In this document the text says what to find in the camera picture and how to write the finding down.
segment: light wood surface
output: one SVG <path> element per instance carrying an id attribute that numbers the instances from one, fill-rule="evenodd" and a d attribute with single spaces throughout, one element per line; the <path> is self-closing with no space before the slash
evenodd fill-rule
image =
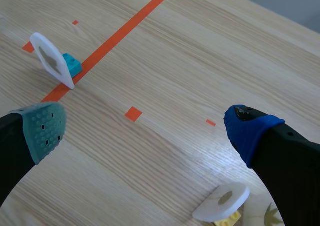
<path id="1" fill-rule="evenodd" d="M 22 50 L 32 33 L 83 62 L 149 1 L 0 0 L 0 116 L 58 84 Z M 65 138 L 12 191 L 0 225 L 207 225 L 191 214 L 219 185 L 266 191 L 224 112 L 245 104 L 320 142 L 319 79 L 315 32 L 247 0 L 166 0 L 60 101 Z"/>

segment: small orange tape piece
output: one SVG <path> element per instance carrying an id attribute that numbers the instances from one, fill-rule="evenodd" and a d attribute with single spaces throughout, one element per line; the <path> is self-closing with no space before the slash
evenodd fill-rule
<path id="1" fill-rule="evenodd" d="M 212 122 L 211 120 L 207 119 L 206 122 L 210 125 L 212 125 L 213 127 L 216 126 L 216 124 L 214 122 Z"/>
<path id="2" fill-rule="evenodd" d="M 135 107 L 131 107 L 129 111 L 125 114 L 125 116 L 131 121 L 135 122 L 142 115 L 142 112 L 136 109 Z"/>
<path id="3" fill-rule="evenodd" d="M 22 47 L 22 49 L 24 51 L 27 51 L 28 53 L 32 53 L 35 50 L 30 41 L 27 42 L 26 45 Z"/>

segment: teal block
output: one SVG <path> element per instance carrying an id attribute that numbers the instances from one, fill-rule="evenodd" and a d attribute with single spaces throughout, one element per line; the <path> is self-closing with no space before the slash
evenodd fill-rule
<path id="1" fill-rule="evenodd" d="M 38 165 L 64 137 L 67 123 L 65 109 L 57 102 L 42 102 L 11 113 L 22 115 L 25 142 L 34 163 Z"/>
<path id="2" fill-rule="evenodd" d="M 62 56 L 68 66 L 71 78 L 74 78 L 82 71 L 81 63 L 68 53 L 64 53 Z"/>

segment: orange tape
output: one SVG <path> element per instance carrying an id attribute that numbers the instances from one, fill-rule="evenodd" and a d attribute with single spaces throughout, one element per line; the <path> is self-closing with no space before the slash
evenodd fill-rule
<path id="1" fill-rule="evenodd" d="M 117 44 L 119 44 L 132 30 L 135 29 L 153 10 L 155 10 L 164 0 L 151 0 L 133 18 L 122 26 L 114 35 L 104 42 L 93 54 L 82 63 L 82 72 L 73 78 L 73 83 L 77 84 L 94 66 L 99 63 Z M 59 101 L 69 90 L 62 90 L 59 85 L 50 92 L 42 102 Z"/>
<path id="2" fill-rule="evenodd" d="M 126 116 L 131 121 L 135 122 L 141 115 L 142 115 L 141 111 L 139 111 L 135 107 L 131 107 L 124 116 Z"/>
<path id="3" fill-rule="evenodd" d="M 214 122 L 212 122 L 211 120 L 207 119 L 206 122 L 210 125 L 212 125 L 213 127 L 216 126 L 216 124 Z"/>
<path id="4" fill-rule="evenodd" d="M 31 42 L 27 42 L 25 46 L 22 47 L 24 51 L 27 51 L 28 53 L 32 53 L 35 51 L 34 47 L 32 46 Z"/>

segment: yellow lego brick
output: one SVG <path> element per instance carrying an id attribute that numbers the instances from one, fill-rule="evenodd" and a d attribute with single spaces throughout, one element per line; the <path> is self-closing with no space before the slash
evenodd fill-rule
<path id="1" fill-rule="evenodd" d="M 216 226 L 234 226 L 240 218 L 241 214 L 238 211 L 236 211 L 230 217 L 220 221 L 213 222 L 212 224 Z"/>

